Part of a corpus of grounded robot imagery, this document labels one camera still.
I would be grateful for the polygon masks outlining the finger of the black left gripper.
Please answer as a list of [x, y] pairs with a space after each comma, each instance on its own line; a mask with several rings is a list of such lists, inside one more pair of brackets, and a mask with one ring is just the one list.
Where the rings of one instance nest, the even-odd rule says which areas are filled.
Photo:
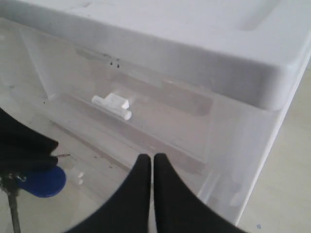
[[0, 173], [24, 173], [50, 169], [58, 158], [52, 152], [58, 142], [0, 110]]

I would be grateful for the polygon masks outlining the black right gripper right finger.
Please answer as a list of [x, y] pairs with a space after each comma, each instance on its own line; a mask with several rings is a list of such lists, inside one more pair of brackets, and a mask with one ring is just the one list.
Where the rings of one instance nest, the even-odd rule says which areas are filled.
[[164, 153], [154, 156], [154, 208], [158, 233], [242, 233], [200, 201]]

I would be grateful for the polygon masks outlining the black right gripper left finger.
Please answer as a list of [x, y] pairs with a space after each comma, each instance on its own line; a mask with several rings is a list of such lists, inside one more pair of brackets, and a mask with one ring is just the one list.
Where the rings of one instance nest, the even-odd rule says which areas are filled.
[[70, 229], [71, 233], [147, 233], [151, 158], [140, 154], [130, 173], [96, 212]]

